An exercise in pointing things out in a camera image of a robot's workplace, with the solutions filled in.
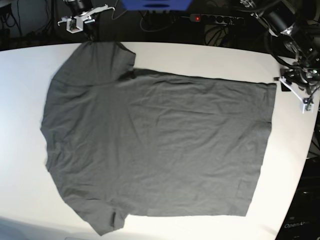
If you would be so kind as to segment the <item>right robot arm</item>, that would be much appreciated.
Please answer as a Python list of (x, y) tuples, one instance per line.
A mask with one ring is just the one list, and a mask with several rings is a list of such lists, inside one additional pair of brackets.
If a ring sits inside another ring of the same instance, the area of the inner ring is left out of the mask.
[[(72, 17), (84, 15), (94, 8), (91, 0), (65, 0), (64, 3), (69, 7)], [(83, 33), (90, 41), (98, 41), (100, 39), (99, 28), (95, 23), (98, 18), (95, 13), (88, 19), (93, 20), (92, 22), (83, 23)]]

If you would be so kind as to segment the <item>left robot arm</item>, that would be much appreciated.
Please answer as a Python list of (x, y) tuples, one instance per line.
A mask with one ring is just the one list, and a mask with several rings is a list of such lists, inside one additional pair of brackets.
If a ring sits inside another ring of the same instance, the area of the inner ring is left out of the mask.
[[(249, 13), (266, 29), (264, 46), (267, 52), (284, 68), (281, 76), (287, 83), (295, 83), (311, 95), (320, 88), (320, 51), (290, 8), (281, 0), (241, 0), (237, 10)], [(288, 63), (276, 53), (274, 38), (283, 40), (284, 47), (294, 54)]]

